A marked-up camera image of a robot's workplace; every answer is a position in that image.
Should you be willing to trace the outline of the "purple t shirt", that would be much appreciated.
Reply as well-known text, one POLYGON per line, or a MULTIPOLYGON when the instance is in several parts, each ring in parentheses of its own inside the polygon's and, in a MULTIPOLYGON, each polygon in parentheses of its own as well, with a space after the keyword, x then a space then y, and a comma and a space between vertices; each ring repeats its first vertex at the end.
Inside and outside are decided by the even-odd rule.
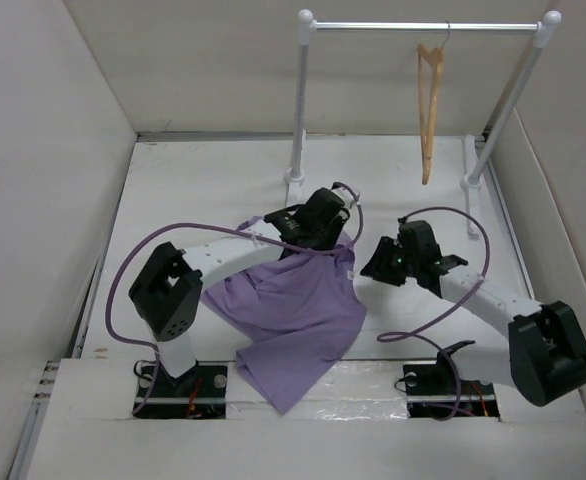
POLYGON ((234 274, 201 301, 251 340, 236 353, 239 375, 281 415, 342 359, 367 309, 352 273, 355 253, 341 234, 335 255, 293 254, 234 274))

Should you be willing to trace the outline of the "wooden clothes hanger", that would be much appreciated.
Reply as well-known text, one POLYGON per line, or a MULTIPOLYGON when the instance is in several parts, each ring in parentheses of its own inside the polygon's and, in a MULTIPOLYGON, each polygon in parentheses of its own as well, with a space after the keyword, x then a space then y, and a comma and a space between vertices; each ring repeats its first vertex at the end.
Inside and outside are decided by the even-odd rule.
POLYGON ((446 21, 446 39, 439 47, 417 46, 418 113, 422 177, 427 185, 431 178, 434 138, 437 124, 438 100, 444 71, 444 47, 450 38, 451 26, 446 21))

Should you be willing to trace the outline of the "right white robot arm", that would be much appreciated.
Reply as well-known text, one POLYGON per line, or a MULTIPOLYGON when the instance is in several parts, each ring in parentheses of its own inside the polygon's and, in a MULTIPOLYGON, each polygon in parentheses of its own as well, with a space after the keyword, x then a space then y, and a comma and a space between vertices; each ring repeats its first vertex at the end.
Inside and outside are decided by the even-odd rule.
POLYGON ((562 301, 518 296, 486 280, 465 259, 443 255, 426 221, 405 222, 396 237, 382 237, 361 274, 393 286, 412 278, 508 342, 505 349, 482 349, 471 339, 454 343, 419 368, 416 387, 457 393, 470 381, 502 384, 542 407, 586 385, 586 338, 574 310, 562 301))

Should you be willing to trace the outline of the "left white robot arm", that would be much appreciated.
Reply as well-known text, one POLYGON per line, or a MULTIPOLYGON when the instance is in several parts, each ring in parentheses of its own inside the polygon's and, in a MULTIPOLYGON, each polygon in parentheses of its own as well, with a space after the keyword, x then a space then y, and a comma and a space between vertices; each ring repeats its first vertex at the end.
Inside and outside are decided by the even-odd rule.
POLYGON ((178 397, 195 387, 197 359, 188 330, 203 291, 248 268, 293 254, 334 251, 358 200, 358 194, 335 183, 316 190, 305 203, 266 214, 244 229, 223 229, 225 236, 217 241, 187 249, 170 242, 155 247, 129 298, 158 347, 163 387, 178 397))

